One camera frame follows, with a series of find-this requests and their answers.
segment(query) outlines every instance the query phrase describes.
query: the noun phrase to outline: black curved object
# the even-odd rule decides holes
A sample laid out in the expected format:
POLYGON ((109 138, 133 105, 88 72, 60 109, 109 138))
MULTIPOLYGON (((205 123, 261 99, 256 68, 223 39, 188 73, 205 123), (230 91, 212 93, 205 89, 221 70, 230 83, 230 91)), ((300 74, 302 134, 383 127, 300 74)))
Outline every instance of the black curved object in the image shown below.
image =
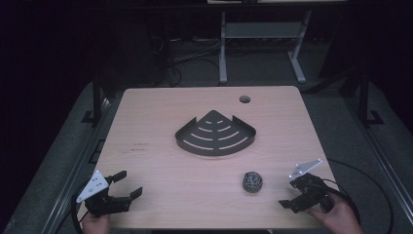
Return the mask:
POLYGON ((233 154, 250 146, 256 131, 241 119, 229 120, 216 110, 211 110, 199 122, 192 119, 175 134, 182 149, 203 156, 233 154))

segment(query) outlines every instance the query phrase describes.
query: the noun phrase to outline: dark background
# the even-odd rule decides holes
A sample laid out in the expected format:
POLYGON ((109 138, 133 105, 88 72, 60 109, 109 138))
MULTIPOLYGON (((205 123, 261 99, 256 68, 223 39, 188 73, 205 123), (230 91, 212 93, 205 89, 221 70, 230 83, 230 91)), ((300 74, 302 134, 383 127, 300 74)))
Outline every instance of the dark background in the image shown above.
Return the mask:
MULTIPOLYGON (((156 1, 117 1, 116 7, 148 2, 156 1)), ((99 1, 88 5, 104 6, 99 1)), ((108 96, 127 87, 156 86, 164 79, 165 53, 152 54, 151 48, 156 45, 148 34, 165 38, 165 21, 170 36, 185 40, 194 35, 219 35, 217 12, 169 12, 166 16, 125 10, 91 11, 85 7, 76 1, 0 3, 0 165, 4 191, 0 230, 77 96, 94 77, 101 81, 108 96)), ((326 9, 317 10, 306 40, 331 40, 336 32, 320 76, 328 78, 357 66, 385 93, 413 133, 411 9, 411 4, 397 1, 351 1, 340 21, 326 9), (338 27, 332 22, 339 22, 338 27)))

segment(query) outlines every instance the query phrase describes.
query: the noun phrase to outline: floor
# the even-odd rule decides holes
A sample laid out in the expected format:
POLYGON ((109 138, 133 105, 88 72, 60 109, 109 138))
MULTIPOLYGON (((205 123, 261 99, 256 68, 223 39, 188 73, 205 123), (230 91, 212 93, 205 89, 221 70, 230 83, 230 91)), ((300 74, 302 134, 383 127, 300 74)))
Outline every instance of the floor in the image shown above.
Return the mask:
MULTIPOLYGON (((216 40, 175 41, 172 46, 175 58, 179 59, 215 44, 216 40)), ((294 41, 234 42, 227 57, 228 83, 225 86, 288 85, 305 91, 322 82, 324 79, 318 75, 328 44, 303 45, 299 61, 308 79, 306 84, 297 83, 286 54, 293 44, 294 41)), ((182 89, 217 86, 217 62, 217 53, 211 53, 176 64, 174 70, 167 70, 166 79, 156 88, 171 84, 182 89)), ((410 197, 413 177, 409 170, 413 165, 413 136, 373 84, 369 85, 368 109, 377 111, 384 124, 362 126, 357 118, 358 94, 341 97, 342 83, 340 80, 316 94, 303 94, 336 181, 354 198, 365 233, 388 233, 389 227, 392 233, 413 233, 410 197)), ((103 100, 102 118, 93 128, 91 123, 82 123, 85 113, 93 110, 92 84, 85 87, 5 233, 55 232, 69 211, 70 194, 94 171, 94 161, 104 145, 122 94, 117 92, 103 100)), ((73 232, 70 218, 62 222, 58 231, 73 232)), ((112 230, 112 233, 151 233, 151 230, 112 230)), ((274 230, 274 233, 328 232, 318 229, 274 230)))

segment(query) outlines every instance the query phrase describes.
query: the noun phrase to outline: wooden table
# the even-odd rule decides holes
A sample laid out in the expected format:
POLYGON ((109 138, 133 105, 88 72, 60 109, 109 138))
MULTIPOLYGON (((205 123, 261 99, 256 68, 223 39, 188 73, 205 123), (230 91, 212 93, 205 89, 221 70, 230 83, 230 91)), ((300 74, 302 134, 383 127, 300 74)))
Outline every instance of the wooden table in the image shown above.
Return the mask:
POLYGON ((125 91, 96 169, 105 176, 128 171, 109 194, 128 196, 143 187, 128 213, 113 214, 117 228, 280 229, 313 228, 278 200, 299 195, 289 182, 298 163, 318 158, 312 174, 334 179, 307 109, 294 87, 216 87, 125 91), (250 103, 240 102, 241 96, 250 103), (255 128, 255 142, 221 157, 180 148, 174 134, 211 110, 235 115, 255 128), (247 172, 263 177, 255 194, 243 189, 247 172))

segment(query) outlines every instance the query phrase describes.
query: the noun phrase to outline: white mount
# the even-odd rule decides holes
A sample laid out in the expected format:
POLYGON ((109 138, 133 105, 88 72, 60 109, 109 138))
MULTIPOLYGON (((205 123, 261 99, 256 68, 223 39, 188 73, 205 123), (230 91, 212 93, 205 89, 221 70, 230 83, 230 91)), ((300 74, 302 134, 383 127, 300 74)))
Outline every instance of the white mount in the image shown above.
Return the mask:
POLYGON ((76 199, 76 202, 81 203, 107 187, 109 187, 109 184, 106 179, 100 171, 96 171, 94 176, 92 176, 91 180, 89 180, 88 184, 86 184, 85 188, 76 199))
POLYGON ((299 176, 304 175, 305 173, 311 171, 313 168, 315 168, 316 166, 318 166, 319 164, 322 163, 321 159, 317 159, 316 161, 313 162, 309 162, 309 163, 304 163, 304 164, 296 164, 295 165, 295 169, 292 172, 291 175, 289 175, 289 178, 291 180, 296 179, 299 176))

